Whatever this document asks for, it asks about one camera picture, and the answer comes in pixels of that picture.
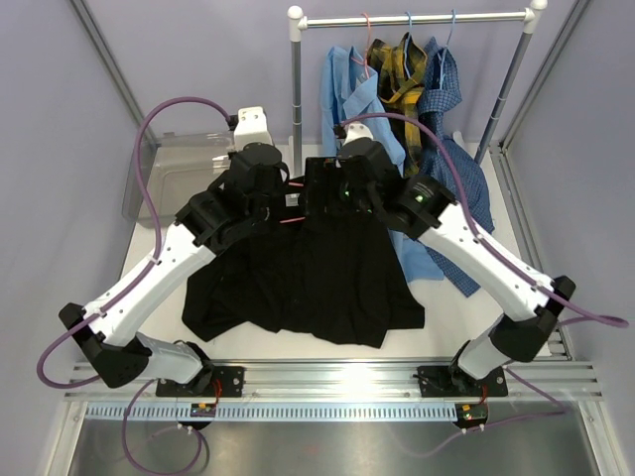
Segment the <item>black shirt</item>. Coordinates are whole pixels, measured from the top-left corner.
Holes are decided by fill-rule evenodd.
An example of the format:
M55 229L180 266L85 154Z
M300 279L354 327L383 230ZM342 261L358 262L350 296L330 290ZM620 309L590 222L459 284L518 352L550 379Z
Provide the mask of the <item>black shirt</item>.
M231 245L187 282L183 324L210 341L251 322L334 344L382 346L390 330L421 329L386 226L370 214L299 219L283 196L273 224Z

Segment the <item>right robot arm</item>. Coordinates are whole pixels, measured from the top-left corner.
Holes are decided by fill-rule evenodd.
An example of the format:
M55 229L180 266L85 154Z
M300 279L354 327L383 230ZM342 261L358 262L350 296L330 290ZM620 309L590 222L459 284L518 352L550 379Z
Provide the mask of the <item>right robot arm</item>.
M501 316L457 351L438 384L462 395L479 394L490 374L509 362L529 363L547 343L575 290L524 264L470 225L455 195L428 176L404 178L383 146L352 140L337 157L305 162L301 200L310 217L361 212L433 249L485 289Z

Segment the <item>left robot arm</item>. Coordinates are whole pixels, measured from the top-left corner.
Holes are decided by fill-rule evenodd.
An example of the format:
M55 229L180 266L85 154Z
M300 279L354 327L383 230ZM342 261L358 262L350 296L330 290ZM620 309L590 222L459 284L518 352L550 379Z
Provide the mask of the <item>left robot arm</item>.
M109 388L139 377L206 393L213 381L208 357L188 343L149 337L140 328L191 275L235 243L271 231L281 219L289 170L281 152L251 143L229 157L229 168L193 195L162 232L151 254L101 297L67 304L59 313L98 378Z

